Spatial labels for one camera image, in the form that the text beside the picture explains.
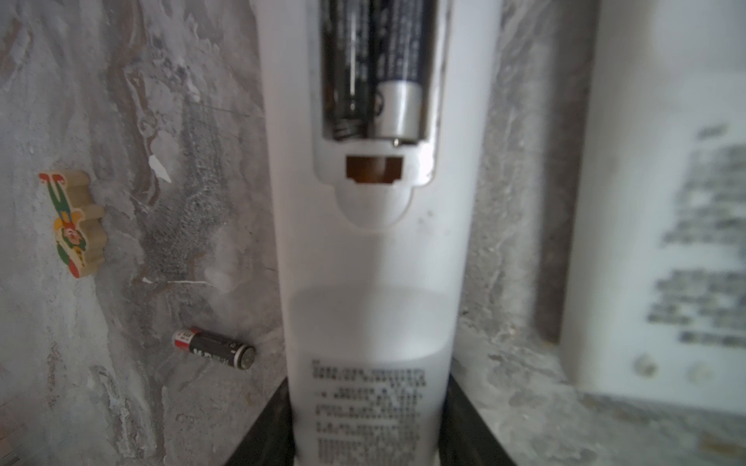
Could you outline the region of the small yellow wooden piece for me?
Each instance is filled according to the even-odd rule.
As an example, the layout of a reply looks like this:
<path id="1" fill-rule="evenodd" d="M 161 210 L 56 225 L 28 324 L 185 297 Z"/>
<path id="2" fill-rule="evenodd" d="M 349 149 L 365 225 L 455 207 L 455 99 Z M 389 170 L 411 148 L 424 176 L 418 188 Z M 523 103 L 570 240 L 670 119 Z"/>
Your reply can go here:
<path id="1" fill-rule="evenodd" d="M 84 171 L 45 171 L 38 175 L 56 212 L 54 240 L 70 274 L 81 279 L 96 273 L 104 262 L 108 237 L 101 224 L 105 210 L 89 192 Z"/>

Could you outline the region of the black batteries in remote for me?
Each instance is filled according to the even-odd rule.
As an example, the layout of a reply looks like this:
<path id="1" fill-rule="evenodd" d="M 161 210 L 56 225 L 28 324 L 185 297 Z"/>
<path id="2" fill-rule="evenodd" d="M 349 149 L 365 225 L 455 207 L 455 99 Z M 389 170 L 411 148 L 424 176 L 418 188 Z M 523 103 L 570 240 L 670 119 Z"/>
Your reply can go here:
<path id="1" fill-rule="evenodd" d="M 324 117 L 337 141 L 424 137 L 437 4 L 323 1 Z"/>

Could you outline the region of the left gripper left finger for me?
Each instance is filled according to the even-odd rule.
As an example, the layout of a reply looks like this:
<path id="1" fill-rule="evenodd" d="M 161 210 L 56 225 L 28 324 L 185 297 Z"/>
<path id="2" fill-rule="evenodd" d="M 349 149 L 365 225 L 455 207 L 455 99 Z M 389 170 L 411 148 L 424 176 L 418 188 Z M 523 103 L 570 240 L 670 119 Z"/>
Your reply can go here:
<path id="1" fill-rule="evenodd" d="M 283 380 L 225 466 L 293 466 L 293 409 Z"/>

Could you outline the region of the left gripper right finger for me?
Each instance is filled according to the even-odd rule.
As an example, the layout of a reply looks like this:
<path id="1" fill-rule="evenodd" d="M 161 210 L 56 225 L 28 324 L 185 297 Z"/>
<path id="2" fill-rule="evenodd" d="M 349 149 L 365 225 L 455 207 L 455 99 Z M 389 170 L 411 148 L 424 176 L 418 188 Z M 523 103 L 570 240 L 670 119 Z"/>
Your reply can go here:
<path id="1" fill-rule="evenodd" d="M 515 466 L 453 375 L 449 377 L 438 439 L 443 466 Z"/>

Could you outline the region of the white remote control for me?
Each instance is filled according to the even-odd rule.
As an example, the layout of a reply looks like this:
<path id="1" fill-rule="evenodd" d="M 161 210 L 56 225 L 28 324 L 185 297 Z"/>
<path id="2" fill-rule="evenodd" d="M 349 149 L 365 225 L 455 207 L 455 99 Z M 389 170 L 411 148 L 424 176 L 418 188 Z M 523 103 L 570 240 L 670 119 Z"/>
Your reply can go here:
<path id="1" fill-rule="evenodd" d="M 298 465 L 437 456 L 502 5 L 433 7 L 407 144 L 333 137 L 328 2 L 256 3 Z"/>
<path id="2" fill-rule="evenodd" d="M 605 1 L 559 358 L 584 392 L 745 411 L 745 5 Z"/>

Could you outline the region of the black battery on table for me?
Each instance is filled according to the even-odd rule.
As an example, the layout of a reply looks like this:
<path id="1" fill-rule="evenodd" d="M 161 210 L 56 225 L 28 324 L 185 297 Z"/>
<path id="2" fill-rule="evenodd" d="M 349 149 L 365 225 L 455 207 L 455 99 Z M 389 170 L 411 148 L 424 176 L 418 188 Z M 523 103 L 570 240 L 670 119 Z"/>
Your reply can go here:
<path id="1" fill-rule="evenodd" d="M 177 349 L 239 370 L 250 369 L 256 359 L 253 346 L 197 327 L 177 330 L 172 341 Z"/>

